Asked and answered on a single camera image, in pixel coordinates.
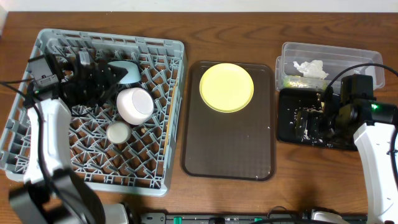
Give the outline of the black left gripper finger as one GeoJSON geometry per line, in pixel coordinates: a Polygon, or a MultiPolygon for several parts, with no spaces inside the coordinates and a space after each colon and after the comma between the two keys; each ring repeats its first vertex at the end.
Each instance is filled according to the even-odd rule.
{"type": "Polygon", "coordinates": [[[127,62],[109,62],[104,71],[107,84],[119,83],[128,73],[127,62]]]}
{"type": "Polygon", "coordinates": [[[95,96],[94,105],[103,106],[117,92],[117,89],[118,84],[113,84],[100,90],[95,96]]]}

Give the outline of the light blue bowl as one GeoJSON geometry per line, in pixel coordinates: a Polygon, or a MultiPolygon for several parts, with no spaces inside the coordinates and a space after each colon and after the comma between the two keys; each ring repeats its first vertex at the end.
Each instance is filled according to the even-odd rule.
{"type": "Polygon", "coordinates": [[[113,61],[113,62],[127,62],[128,64],[128,73],[127,75],[119,82],[119,84],[127,85],[132,83],[138,83],[141,81],[141,74],[138,66],[134,62],[129,61],[113,61]]]}

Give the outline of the white paper cup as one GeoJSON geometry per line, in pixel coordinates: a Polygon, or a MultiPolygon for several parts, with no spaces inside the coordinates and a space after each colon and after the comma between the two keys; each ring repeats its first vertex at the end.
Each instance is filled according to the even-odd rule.
{"type": "Polygon", "coordinates": [[[108,126],[106,137],[113,144],[122,144],[131,137],[131,133],[130,126],[122,121],[115,121],[108,126]]]}

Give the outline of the yellow plate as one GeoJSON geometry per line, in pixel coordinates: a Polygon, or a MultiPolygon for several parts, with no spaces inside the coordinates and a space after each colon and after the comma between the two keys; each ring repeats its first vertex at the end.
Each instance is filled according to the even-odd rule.
{"type": "Polygon", "coordinates": [[[219,63],[204,72],[200,78],[199,91],[202,100],[211,109],[234,113],[252,100],[254,82],[243,67],[219,63]]]}

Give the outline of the colourful snack wrapper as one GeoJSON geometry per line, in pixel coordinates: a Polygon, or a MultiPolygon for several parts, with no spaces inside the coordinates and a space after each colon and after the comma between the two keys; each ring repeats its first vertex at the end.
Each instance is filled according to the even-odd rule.
{"type": "Polygon", "coordinates": [[[319,80],[314,78],[305,78],[299,76],[287,76],[282,82],[283,88],[313,88],[325,89],[329,80],[319,80]]]}

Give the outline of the white paper napkin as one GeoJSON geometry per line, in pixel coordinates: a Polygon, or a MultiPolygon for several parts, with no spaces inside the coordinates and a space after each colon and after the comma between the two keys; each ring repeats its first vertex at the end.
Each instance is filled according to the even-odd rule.
{"type": "Polygon", "coordinates": [[[328,73],[323,70],[323,62],[321,60],[312,60],[311,62],[303,62],[301,64],[294,61],[294,67],[305,78],[324,80],[328,76],[328,73]]]}

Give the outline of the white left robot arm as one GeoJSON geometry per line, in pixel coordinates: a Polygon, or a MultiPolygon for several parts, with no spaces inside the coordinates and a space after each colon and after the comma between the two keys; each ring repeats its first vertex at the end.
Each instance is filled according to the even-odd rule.
{"type": "Polygon", "coordinates": [[[103,205],[73,171],[69,126],[74,106],[101,106],[119,84],[139,81],[134,62],[43,54],[28,61],[33,75],[22,94],[30,120],[30,157],[24,184],[9,193],[23,223],[133,223],[123,203],[103,205]]]}

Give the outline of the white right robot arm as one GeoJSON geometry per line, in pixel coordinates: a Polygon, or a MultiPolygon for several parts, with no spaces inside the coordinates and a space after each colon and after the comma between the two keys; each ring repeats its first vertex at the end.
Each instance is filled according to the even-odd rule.
{"type": "Polygon", "coordinates": [[[338,104],[328,85],[322,102],[322,136],[340,145],[353,144],[359,152],[368,223],[397,223],[397,106],[376,101],[368,75],[342,78],[338,104]]]}

